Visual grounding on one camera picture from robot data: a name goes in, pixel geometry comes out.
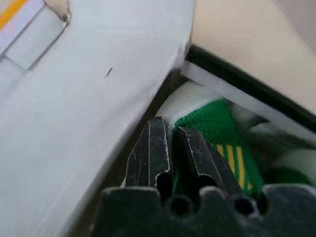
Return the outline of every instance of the beige surface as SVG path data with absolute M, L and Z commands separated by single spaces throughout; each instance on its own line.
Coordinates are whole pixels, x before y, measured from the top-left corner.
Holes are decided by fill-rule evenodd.
M 271 0 L 198 0 L 192 41 L 316 113 L 316 57 Z

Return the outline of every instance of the orange stripe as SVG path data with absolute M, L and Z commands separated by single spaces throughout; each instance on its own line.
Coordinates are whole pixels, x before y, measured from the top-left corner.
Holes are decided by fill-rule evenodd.
M 13 0 L 0 15 L 0 31 L 28 0 Z

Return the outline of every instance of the green knitted fabric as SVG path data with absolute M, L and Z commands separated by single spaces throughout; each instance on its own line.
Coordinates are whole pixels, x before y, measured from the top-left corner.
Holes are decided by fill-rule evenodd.
M 224 100 L 214 101 L 176 121 L 179 126 L 195 127 L 227 160 L 247 195 L 259 193 L 263 179 L 253 160 L 253 154 L 243 141 L 238 127 Z

